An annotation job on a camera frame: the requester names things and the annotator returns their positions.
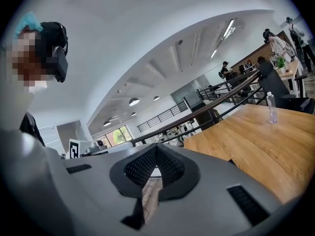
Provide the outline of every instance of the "gray plastic surface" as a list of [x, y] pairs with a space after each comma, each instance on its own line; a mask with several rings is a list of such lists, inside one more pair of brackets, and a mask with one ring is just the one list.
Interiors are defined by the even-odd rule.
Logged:
[[[226, 190], [238, 184], [268, 213], [281, 206], [268, 189], [231, 163], [166, 145], [194, 160], [200, 168], [201, 179], [184, 198], [160, 202], [149, 222], [136, 231], [120, 222], [132, 214], [136, 200], [117, 191], [109, 179], [109, 171], [115, 162], [151, 145], [61, 160], [55, 150], [42, 147], [30, 135], [20, 132], [0, 132], [0, 135], [7, 151], [1, 155], [1, 169], [9, 190], [33, 220], [53, 235], [241, 233], [252, 226]], [[82, 164], [92, 168], [74, 174], [66, 170]]]

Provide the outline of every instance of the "black slot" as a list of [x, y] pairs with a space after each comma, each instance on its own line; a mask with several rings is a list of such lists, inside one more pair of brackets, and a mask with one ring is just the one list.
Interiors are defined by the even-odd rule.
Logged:
[[268, 218], [269, 214], [240, 185], [227, 189], [250, 223], [255, 226]]
[[69, 174], [73, 174], [73, 173], [77, 173], [79, 171], [84, 171], [84, 170], [87, 170], [90, 168], [92, 168], [91, 165], [82, 164], [82, 165], [78, 165], [78, 166], [74, 166], [74, 167], [69, 167], [69, 168], [67, 168], [67, 171], [69, 172]]

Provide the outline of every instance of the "black chair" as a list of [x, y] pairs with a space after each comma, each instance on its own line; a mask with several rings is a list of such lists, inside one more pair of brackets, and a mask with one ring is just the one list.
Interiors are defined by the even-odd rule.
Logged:
[[[273, 69], [271, 63], [264, 62], [258, 69], [261, 73], [258, 83], [263, 88], [265, 94], [267, 92], [271, 92], [274, 95], [277, 108], [284, 108], [308, 114], [312, 114], [314, 112], [315, 100], [303, 97], [295, 98], [294, 94], [290, 94], [279, 74]], [[307, 74], [297, 76], [294, 79], [299, 83], [301, 96], [303, 96], [302, 80], [305, 78], [307, 78]]]

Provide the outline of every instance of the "white door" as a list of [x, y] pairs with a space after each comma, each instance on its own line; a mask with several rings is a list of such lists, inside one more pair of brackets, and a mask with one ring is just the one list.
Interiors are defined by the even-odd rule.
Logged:
[[38, 129], [46, 147], [55, 149], [59, 155], [65, 154], [56, 126]]

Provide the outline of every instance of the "white shirt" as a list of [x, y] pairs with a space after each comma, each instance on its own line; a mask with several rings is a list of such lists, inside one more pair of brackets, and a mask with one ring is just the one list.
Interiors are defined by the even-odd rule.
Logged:
[[[272, 51], [279, 54], [283, 53], [284, 50], [286, 50], [285, 42], [277, 36], [274, 37], [274, 40], [274, 42], [270, 42]], [[287, 52], [285, 52], [282, 57], [285, 58], [286, 62], [291, 62], [291, 57]]]
[[301, 44], [302, 47], [307, 46], [308, 42], [306, 39], [306, 36], [304, 34], [304, 32], [302, 32], [301, 30], [299, 30], [297, 28], [297, 26], [295, 24], [290, 24], [289, 25], [289, 30], [292, 30], [292, 26], [293, 26], [293, 30], [299, 35], [299, 37], [303, 40], [303, 44]]

